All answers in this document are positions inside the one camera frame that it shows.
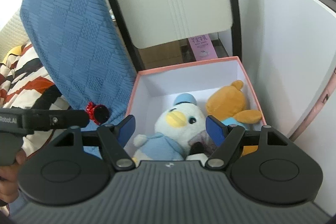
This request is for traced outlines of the person's left hand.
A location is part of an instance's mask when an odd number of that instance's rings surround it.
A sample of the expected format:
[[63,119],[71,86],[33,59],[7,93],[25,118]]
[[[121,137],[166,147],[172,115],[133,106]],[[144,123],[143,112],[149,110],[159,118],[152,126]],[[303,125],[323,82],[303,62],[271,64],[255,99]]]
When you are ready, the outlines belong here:
[[12,203],[19,196],[18,172],[21,165],[26,161],[26,153],[21,149],[15,157],[15,163],[10,166],[1,166],[1,200],[5,203]]

